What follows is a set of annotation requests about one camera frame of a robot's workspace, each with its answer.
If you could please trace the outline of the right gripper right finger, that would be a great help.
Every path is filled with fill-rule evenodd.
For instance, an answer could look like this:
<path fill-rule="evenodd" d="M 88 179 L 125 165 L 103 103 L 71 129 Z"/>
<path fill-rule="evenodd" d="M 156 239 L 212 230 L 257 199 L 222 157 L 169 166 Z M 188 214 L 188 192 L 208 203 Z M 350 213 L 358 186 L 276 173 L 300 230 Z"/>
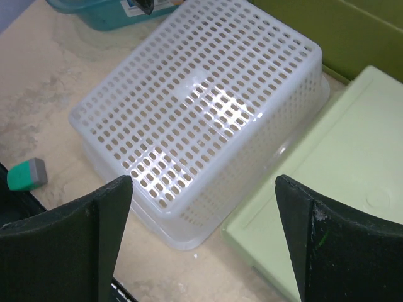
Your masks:
<path fill-rule="evenodd" d="M 402 301 L 401 224 L 284 174 L 275 196 L 302 301 Z"/>

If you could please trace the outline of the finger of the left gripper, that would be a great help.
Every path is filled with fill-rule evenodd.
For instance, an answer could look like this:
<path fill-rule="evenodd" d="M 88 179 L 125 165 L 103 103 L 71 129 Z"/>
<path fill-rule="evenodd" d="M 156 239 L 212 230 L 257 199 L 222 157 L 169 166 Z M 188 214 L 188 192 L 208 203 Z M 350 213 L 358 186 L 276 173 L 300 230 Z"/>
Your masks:
<path fill-rule="evenodd" d="M 151 15 L 154 10 L 153 0 L 133 0 L 136 7 L 138 7 L 146 15 Z"/>

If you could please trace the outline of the teal transparent basket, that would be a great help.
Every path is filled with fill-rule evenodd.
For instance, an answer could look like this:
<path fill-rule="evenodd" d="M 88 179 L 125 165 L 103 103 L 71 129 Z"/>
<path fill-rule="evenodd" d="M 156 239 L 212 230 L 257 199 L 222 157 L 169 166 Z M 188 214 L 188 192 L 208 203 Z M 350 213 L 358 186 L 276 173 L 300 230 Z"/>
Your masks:
<path fill-rule="evenodd" d="M 110 31 L 172 13 L 182 1 L 154 1 L 154 10 L 146 15 L 133 1 L 51 1 L 56 12 L 77 16 L 98 31 Z"/>

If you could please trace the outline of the light green plastic basket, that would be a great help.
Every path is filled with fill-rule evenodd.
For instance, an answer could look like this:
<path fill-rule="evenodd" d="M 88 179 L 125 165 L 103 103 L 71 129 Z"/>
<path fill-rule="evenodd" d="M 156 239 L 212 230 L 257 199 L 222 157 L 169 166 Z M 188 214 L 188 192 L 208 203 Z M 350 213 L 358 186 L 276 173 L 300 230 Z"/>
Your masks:
<path fill-rule="evenodd" d="M 366 67 L 223 225 L 224 240 L 282 298 L 302 301 L 275 196 L 275 180 L 283 174 L 402 225 L 401 82 Z"/>

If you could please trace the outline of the white perforated plastic basket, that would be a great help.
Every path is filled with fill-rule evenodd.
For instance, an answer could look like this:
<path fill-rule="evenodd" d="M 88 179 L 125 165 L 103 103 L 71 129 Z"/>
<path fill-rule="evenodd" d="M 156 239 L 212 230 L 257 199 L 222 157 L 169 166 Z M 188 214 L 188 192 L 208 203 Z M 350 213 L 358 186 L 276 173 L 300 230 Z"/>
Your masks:
<path fill-rule="evenodd" d="M 69 114 L 106 181 L 178 250 L 199 246 L 329 97 L 318 44 L 247 1 L 187 1 Z"/>

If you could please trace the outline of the olive green plastic tub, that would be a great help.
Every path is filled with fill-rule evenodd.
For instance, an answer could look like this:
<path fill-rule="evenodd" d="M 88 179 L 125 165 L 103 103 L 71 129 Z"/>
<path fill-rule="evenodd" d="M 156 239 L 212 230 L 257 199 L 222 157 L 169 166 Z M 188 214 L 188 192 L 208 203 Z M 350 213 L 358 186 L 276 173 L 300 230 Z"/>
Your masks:
<path fill-rule="evenodd" d="M 254 1 L 315 41 L 339 81 L 372 65 L 402 80 L 402 1 Z"/>

